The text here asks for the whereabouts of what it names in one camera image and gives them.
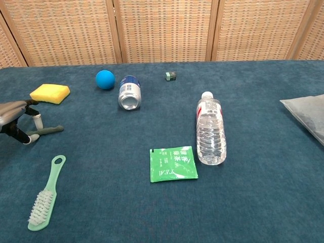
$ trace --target plastic bag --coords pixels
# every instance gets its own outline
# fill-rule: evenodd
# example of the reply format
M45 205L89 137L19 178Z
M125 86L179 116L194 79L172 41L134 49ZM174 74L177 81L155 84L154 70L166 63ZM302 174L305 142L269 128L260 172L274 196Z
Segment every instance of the plastic bag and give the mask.
M280 102L324 146L324 95Z
M192 147L150 150L151 182L197 179Z

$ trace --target green brush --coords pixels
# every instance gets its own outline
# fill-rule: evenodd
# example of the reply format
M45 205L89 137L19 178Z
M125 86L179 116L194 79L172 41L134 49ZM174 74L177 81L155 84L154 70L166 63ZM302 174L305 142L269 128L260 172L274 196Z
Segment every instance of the green brush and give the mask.
M38 231L48 226L56 199L56 181L59 177L62 166L66 161L65 156L58 155L52 159L51 173L46 187L37 195L37 199L32 207L28 229Z

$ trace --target white bottle cap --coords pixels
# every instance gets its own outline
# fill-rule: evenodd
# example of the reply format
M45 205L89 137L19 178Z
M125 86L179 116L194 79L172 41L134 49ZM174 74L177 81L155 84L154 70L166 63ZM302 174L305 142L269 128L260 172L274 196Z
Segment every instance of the white bottle cap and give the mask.
M206 91L206 92L203 92L203 94L201 95L201 98L202 99L213 99L214 96L213 96L212 92Z

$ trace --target hanging hole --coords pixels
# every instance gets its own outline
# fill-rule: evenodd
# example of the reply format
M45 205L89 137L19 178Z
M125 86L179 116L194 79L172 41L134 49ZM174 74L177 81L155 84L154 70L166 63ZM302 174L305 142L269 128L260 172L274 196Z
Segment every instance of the hanging hole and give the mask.
M55 160L54 164L58 165L60 163L62 163L63 159L58 158L57 160Z

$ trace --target soda can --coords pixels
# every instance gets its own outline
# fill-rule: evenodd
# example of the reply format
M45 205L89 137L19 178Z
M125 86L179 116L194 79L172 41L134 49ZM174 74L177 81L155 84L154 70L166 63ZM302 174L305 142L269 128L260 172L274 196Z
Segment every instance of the soda can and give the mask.
M133 110L140 106L141 86L138 79L128 75L120 81L118 103L125 110Z

